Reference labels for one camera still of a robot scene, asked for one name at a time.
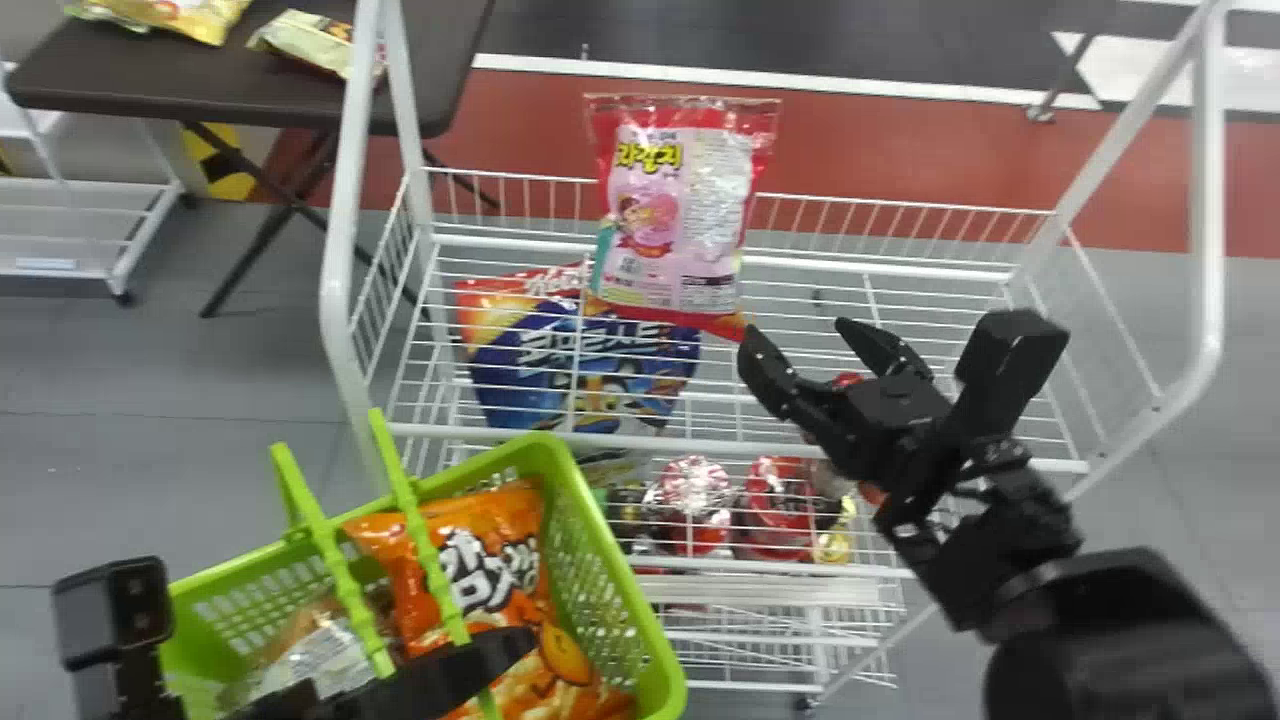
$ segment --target plastic wrapper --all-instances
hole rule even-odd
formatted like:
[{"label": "plastic wrapper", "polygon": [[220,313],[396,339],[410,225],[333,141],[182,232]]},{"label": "plastic wrapper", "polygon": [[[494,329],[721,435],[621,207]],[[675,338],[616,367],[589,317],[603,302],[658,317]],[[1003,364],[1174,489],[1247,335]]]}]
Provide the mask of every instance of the plastic wrapper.
[{"label": "plastic wrapper", "polygon": [[668,555],[708,555],[730,541],[736,489],[718,462],[701,455],[672,460],[643,502],[657,525],[654,539]]},{"label": "plastic wrapper", "polygon": [[221,46],[252,0],[79,0],[67,13],[84,20],[110,20],[134,32],[172,29]]},{"label": "plastic wrapper", "polygon": [[[525,482],[493,492],[428,502],[419,509],[440,553],[453,602],[472,634],[531,626],[530,652],[490,684],[506,720],[623,720],[634,698],[600,680],[573,638],[561,629],[540,555],[543,500]],[[390,578],[396,626],[416,657],[449,642],[440,610],[426,589],[413,542],[399,512],[366,515],[343,525]],[[445,716],[480,719],[475,700]]]},{"label": "plastic wrapper", "polygon": [[818,534],[831,528],[840,503],[814,491],[810,477],[824,460],[760,456],[751,464],[739,512],[736,553],[746,560],[808,559]]},{"label": "plastic wrapper", "polygon": [[[253,32],[247,46],[251,50],[273,51],[342,79],[351,79],[349,23],[302,10],[285,10]],[[385,69],[385,61],[375,60],[375,77],[380,77]]]},{"label": "plastic wrapper", "polygon": [[[384,598],[375,591],[366,600],[379,621],[379,633],[396,641],[389,596]],[[397,655],[398,642],[388,644],[392,655]],[[275,638],[257,652],[250,674],[224,688],[219,701],[230,711],[306,679],[315,683],[316,696],[323,700],[360,688],[374,678],[374,667],[351,629],[346,609],[325,592],[289,616]]]},{"label": "plastic wrapper", "polygon": [[580,313],[582,274],[572,264],[454,283],[458,333],[489,425],[654,434],[667,424],[698,366],[698,331],[626,320],[595,299]]},{"label": "plastic wrapper", "polygon": [[778,100],[588,95],[608,209],[591,292],[627,318],[741,341],[746,208],[780,109]]}]

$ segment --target snack bag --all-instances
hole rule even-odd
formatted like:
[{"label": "snack bag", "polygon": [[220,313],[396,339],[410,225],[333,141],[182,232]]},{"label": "snack bag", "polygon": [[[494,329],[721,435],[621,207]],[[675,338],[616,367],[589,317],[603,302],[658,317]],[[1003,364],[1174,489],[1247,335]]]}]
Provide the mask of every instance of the snack bag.
[{"label": "snack bag", "polygon": [[591,292],[627,318],[741,341],[745,210],[781,101],[588,95],[608,214]]},{"label": "snack bag", "polygon": [[206,45],[221,46],[252,0],[79,0],[67,13],[82,20],[110,20],[133,32],[159,27]]},{"label": "snack bag", "polygon": [[[649,432],[667,424],[698,366],[691,328],[625,320],[589,297],[581,263],[453,286],[476,400],[494,428]],[[567,407],[576,366],[576,407]]]},{"label": "snack bag", "polygon": [[[511,625],[538,630],[539,648],[490,685],[506,720],[631,716],[631,696],[602,683],[586,655],[557,625],[539,555],[543,498],[532,486],[508,483],[492,492],[428,502],[419,510],[467,630],[475,634]],[[404,515],[366,515],[343,529],[387,570],[396,603],[392,615],[406,653],[417,657],[447,644],[439,606],[426,591],[426,575],[404,532]],[[479,703],[471,700],[445,717],[480,716]]]},{"label": "snack bag", "polygon": [[[389,593],[379,588],[366,601],[374,611],[378,633],[392,641],[388,646],[397,655]],[[323,700],[360,688],[374,676],[346,607],[326,589],[293,611],[275,637],[257,650],[252,670],[228,683],[218,701],[223,711],[232,712],[306,679],[315,683],[316,696]]]},{"label": "snack bag", "polygon": [[[302,10],[285,10],[257,28],[250,36],[246,47],[274,51],[328,74],[351,79],[349,23]],[[385,69],[384,59],[374,61],[374,77],[380,77]]]}]

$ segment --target candy container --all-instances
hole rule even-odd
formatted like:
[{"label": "candy container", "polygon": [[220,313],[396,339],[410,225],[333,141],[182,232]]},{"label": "candy container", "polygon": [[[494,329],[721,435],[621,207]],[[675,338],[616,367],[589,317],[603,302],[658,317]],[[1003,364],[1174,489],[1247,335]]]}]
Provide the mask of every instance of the candy container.
[{"label": "candy container", "polygon": [[814,538],[835,524],[840,505],[819,496],[809,474],[820,460],[760,456],[751,464],[740,501],[740,542],[745,560],[803,560]]},{"label": "candy container", "polygon": [[672,460],[649,487],[644,503],[652,534],[668,555],[703,556],[730,539],[735,488],[718,462],[701,455]]}]

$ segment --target robotic arm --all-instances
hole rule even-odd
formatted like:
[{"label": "robotic arm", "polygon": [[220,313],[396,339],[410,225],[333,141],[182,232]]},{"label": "robotic arm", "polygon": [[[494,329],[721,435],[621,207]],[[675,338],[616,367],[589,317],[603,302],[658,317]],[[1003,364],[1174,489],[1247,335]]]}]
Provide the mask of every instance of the robotic arm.
[{"label": "robotic arm", "polygon": [[[955,630],[997,646],[991,720],[1276,717],[1266,673],[1158,553],[1079,555],[1070,507],[1014,436],[1066,347],[1030,310],[986,314],[956,364],[952,404],[893,333],[847,318],[836,331],[876,379],[801,378],[754,325],[742,382],[780,420],[809,433],[850,479],[886,497],[873,518]],[[982,510],[942,534],[945,495]]]}]

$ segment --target yellow and black stripe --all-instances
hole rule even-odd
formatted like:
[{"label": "yellow and black stripe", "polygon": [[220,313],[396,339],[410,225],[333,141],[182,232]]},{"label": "yellow and black stripe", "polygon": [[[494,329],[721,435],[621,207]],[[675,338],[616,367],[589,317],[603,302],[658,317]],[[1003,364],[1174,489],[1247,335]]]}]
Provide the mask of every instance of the yellow and black stripe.
[{"label": "yellow and black stripe", "polygon": [[[239,149],[239,136],[236,128],[225,123],[202,123],[210,132],[223,138],[227,145]],[[219,152],[214,146],[196,136],[196,133],[183,129],[182,142],[187,149],[187,155],[205,174],[209,183],[210,197],[219,200],[247,200],[253,192],[253,177],[241,172],[230,158]]]}]

